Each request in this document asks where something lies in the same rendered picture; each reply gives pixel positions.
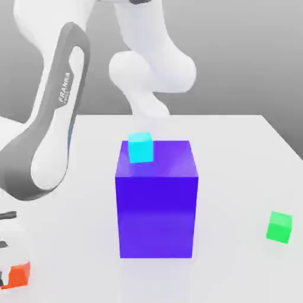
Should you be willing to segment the small cyan cube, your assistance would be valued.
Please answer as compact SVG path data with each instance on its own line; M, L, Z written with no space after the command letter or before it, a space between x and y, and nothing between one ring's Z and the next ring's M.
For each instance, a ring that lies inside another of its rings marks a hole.
M128 134L128 155L130 163L153 161L153 139L149 132Z

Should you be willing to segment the small green cube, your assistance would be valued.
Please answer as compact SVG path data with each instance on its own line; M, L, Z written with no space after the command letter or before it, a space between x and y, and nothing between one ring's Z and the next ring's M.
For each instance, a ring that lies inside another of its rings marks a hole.
M272 211L270 214L266 238L283 244L288 244L292 231L292 219L293 216L289 214Z

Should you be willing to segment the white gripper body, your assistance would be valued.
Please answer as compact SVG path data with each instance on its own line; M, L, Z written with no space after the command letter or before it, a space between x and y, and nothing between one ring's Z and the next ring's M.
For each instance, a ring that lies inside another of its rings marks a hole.
M0 272L30 261L26 234L16 211L0 213Z

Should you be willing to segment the large purple box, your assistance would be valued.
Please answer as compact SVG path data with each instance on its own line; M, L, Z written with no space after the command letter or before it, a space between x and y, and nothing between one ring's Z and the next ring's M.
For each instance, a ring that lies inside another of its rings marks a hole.
M123 141L115 173L120 256L192 257L198 180L189 141L155 141L150 163L130 163Z

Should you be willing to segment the small red cube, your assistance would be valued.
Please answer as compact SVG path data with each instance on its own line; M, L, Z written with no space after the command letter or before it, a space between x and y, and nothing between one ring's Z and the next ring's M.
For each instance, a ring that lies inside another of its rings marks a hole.
M30 279L31 263L11 266L8 274L8 282L0 278L0 289L16 288L28 285Z

